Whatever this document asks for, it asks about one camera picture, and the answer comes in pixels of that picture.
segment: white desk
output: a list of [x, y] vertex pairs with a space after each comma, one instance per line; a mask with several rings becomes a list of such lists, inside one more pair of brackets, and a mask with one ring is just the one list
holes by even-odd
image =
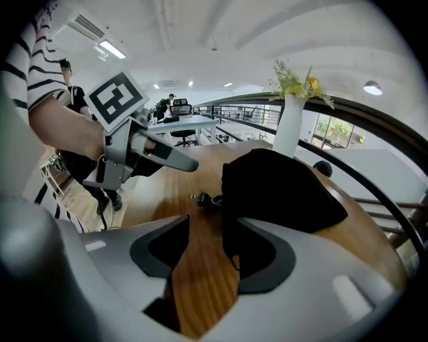
[[211, 130], [211, 143], [216, 144], [217, 139], [215, 137], [215, 124], [216, 122], [210, 118], [206, 118], [205, 116], [201, 115], [194, 115], [191, 118], [180, 118], [179, 121], [169, 122], [168, 124], [150, 125], [148, 130], [154, 134], [183, 130], [196, 130], [196, 137], [198, 142], [200, 142], [201, 128], [208, 128]]

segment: striped shirt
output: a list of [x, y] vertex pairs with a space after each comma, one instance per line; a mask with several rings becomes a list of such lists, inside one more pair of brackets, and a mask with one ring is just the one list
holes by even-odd
[[65, 106], [70, 102], [70, 93], [64, 83], [60, 63], [50, 39], [49, 25], [56, 7], [56, 1], [51, 1], [40, 10], [34, 20], [25, 27], [1, 66], [1, 85], [13, 100], [17, 115], [23, 120], [23, 122], [8, 121], [8, 124], [13, 126], [7, 129], [11, 132], [19, 132], [20, 137], [16, 142], [12, 142], [16, 137], [11, 137], [7, 147], [9, 154], [13, 154], [13, 158], [7, 159], [7, 168], [15, 170], [15, 173], [11, 173], [12, 176], [9, 175], [13, 177], [9, 180], [13, 184], [11, 186], [7, 184], [7, 187], [12, 189], [7, 195], [19, 195], [13, 191], [18, 189], [17, 191], [21, 192], [20, 195], [26, 200], [44, 207], [57, 219], [73, 222], [79, 232], [84, 232], [81, 222], [58, 202], [56, 194], [46, 184], [37, 165], [43, 152], [40, 146], [30, 144], [25, 146], [24, 152], [21, 151], [22, 149], [12, 152], [12, 149], [17, 149], [14, 146], [20, 145], [22, 141], [31, 140], [31, 130], [23, 125], [24, 122], [27, 125], [29, 123], [29, 111], [49, 96], [54, 96]]

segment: person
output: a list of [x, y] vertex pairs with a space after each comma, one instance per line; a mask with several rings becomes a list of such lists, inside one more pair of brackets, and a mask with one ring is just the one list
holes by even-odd
[[[67, 84], [68, 91], [71, 95], [71, 102], [67, 108], [94, 119], [95, 117], [91, 115], [89, 107], [85, 102], [85, 92], [83, 89], [79, 86], [72, 86], [70, 84], [70, 78], [72, 76], [72, 66], [70, 62], [67, 59], [61, 59], [60, 67], [64, 81]], [[101, 212], [104, 212], [109, 200], [112, 200], [114, 211], [118, 211], [122, 208], [122, 199], [116, 191], [107, 189], [104, 189], [103, 191], [99, 188], [83, 184], [84, 179], [86, 179], [96, 167], [96, 163], [94, 163], [94, 161], [89, 159], [87, 156], [81, 156], [77, 153], [64, 150], [60, 151], [60, 156], [72, 177], [82, 185], [92, 195], [92, 197], [99, 200], [98, 207], [96, 209], [96, 213], [98, 215], [100, 215]]]
[[[7, 147], [0, 155], [0, 163], [7, 166], [2, 169], [0, 193], [38, 204], [84, 232], [87, 229], [58, 200], [37, 165], [45, 152], [43, 144], [92, 160], [104, 153], [101, 124], [65, 107], [71, 95], [51, 40], [51, 26], [59, 27], [53, 22], [57, 7], [56, 0], [50, 1], [34, 15], [0, 66], [0, 107], [5, 114], [0, 115], [0, 144]], [[148, 139], [144, 150], [155, 146]]]
[[154, 117], [156, 117], [156, 121], [163, 119], [167, 110], [171, 113], [171, 104], [174, 102], [174, 98], [174, 94], [169, 94], [167, 99], [162, 99], [158, 102], [156, 105], [156, 110], [154, 111]]
[[333, 169], [325, 160], [320, 160], [313, 165], [313, 168], [321, 172], [325, 177], [330, 178], [333, 174]]

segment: wooden table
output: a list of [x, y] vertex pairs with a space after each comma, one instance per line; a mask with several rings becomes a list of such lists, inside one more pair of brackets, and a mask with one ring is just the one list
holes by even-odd
[[[181, 333], [204, 335], [237, 299], [239, 274], [223, 252], [218, 214], [206, 213], [192, 194], [221, 193], [223, 164], [253, 148], [271, 148], [262, 141], [236, 142], [187, 148], [199, 161], [194, 173], [163, 168], [150, 178], [140, 177], [122, 221], [122, 227], [190, 214], [189, 245], [173, 271], [172, 283]], [[348, 218], [316, 234], [332, 240], [384, 276], [396, 289], [404, 289], [406, 270], [383, 231], [372, 218], [331, 180], [313, 170], [327, 190], [348, 212]]]

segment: metal railing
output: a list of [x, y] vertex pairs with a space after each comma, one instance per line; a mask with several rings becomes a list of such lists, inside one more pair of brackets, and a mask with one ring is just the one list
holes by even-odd
[[[201, 107], [196, 107], [195, 109], [198, 114], [211, 115], [211, 109], [201, 109]], [[231, 118], [252, 122], [254, 124], [271, 124], [278, 126], [281, 112], [263, 108], [262, 106], [215, 106], [214, 114], [220, 115], [220, 124], [222, 124], [223, 121], [227, 122], [227, 120], [223, 118]]]
[[[284, 110], [284, 103], [279, 100], [270, 102], [270, 96], [271, 94], [269, 93], [235, 96], [232, 98], [225, 98], [200, 104], [195, 106], [195, 109], [197, 112], [200, 112], [206, 116], [210, 116], [213, 119], [220, 118], [220, 120], [237, 122], [239, 124], [276, 135], [276, 130], [273, 128], [251, 122], [250, 120], [242, 120], [240, 118], [232, 118], [220, 114], [222, 112], [222, 106], [226, 105], [255, 104], [262, 106], [270, 104], [282, 107], [282, 110], [278, 116], [279, 122], [281, 119], [281, 114]], [[422, 136], [420, 136], [420, 134], [404, 123], [388, 116], [385, 113], [375, 110], [374, 108], [370, 108], [368, 106], [341, 98], [333, 98], [333, 100], [335, 102], [335, 110], [332, 110], [330, 107], [328, 107], [322, 100], [317, 99], [309, 99], [306, 102], [304, 109], [334, 116], [335, 118], [345, 120], [351, 124], [357, 125], [367, 130], [368, 132], [374, 133], [404, 153], [407, 157], [414, 161], [414, 163], [416, 163], [416, 165], [418, 165], [418, 167], [420, 167], [420, 169], [422, 169], [426, 175], [428, 175], [428, 142]], [[207, 109], [200, 111], [201, 107], [206, 107]], [[229, 133], [223, 128], [217, 127], [217, 129], [221, 130], [225, 134], [228, 134], [237, 141], [243, 140], [234, 134]], [[371, 182], [367, 177], [332, 154], [325, 152], [324, 150], [303, 140], [299, 140], [298, 144], [299, 146], [336, 165], [341, 170], [345, 171], [347, 174], [353, 177], [357, 182], [362, 184], [368, 191], [370, 191], [401, 225], [404, 233], [415, 246], [419, 258], [422, 260], [425, 257], [425, 249], [423, 247], [421, 237], [419, 236], [419, 232], [415, 229], [409, 219], [401, 212], [400, 208], [376, 184]]]

